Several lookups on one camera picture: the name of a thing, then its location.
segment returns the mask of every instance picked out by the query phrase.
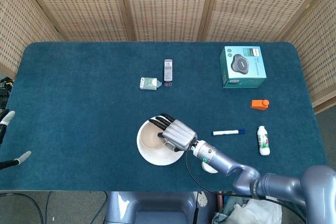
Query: silver robotic arm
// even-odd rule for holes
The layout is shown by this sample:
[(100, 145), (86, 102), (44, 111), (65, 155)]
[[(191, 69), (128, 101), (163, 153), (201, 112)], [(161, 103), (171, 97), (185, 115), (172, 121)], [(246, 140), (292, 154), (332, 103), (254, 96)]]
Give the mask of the silver robotic arm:
[(166, 138), (182, 151), (191, 150), (197, 158), (229, 176), (239, 175), (233, 183), (233, 192), (260, 199), (272, 196), (306, 207), (308, 224), (336, 223), (336, 172), (328, 166), (312, 166), (300, 179), (266, 174), (261, 176), (253, 167), (240, 164), (203, 140), (184, 123), (167, 114), (152, 122), (163, 130)]

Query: blue marker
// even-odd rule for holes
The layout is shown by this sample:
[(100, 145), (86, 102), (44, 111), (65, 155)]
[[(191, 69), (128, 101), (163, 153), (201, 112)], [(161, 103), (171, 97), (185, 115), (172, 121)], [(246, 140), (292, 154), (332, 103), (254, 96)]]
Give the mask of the blue marker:
[(213, 131), (213, 132), (211, 133), (212, 136), (232, 135), (232, 134), (245, 134), (245, 130)]

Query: floor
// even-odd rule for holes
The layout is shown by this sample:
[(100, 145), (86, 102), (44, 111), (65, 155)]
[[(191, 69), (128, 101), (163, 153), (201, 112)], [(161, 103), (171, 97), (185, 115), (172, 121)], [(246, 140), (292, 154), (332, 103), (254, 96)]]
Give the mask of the floor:
[[(329, 164), (336, 168), (336, 106), (317, 115), (321, 136)], [(43, 216), (48, 197), (47, 191), (24, 192), (39, 204)], [(50, 195), (47, 223), (90, 223), (105, 200), (103, 192), (57, 191)], [(97, 217), (94, 224), (102, 223), (106, 209)], [(0, 224), (36, 224), (40, 222), (37, 210), (28, 199), (18, 196), (0, 198)], [(283, 224), (299, 224), (300, 219), (286, 209), (282, 215)]]

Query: woven panel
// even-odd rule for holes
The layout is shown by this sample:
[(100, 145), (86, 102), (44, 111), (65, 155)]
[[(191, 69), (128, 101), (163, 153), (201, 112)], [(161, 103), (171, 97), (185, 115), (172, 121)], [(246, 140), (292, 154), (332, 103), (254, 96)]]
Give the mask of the woven panel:
[(138, 40), (197, 39), (205, 0), (130, 0)]
[(127, 40), (118, 0), (40, 0), (69, 40)]
[(304, 0), (215, 0), (205, 40), (274, 40)]
[(60, 37), (31, 0), (0, 0), (0, 63), (4, 74), (14, 78), (26, 46), (45, 40)]
[(317, 95), (336, 85), (336, 0), (319, 0), (286, 40), (299, 51), (314, 103)]

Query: teal box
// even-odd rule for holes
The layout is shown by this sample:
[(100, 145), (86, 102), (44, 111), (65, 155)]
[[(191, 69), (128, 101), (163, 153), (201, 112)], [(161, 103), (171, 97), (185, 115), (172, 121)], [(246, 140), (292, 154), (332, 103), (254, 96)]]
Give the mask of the teal box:
[(266, 79), (260, 47), (228, 46), (220, 54), (223, 88), (257, 88)]

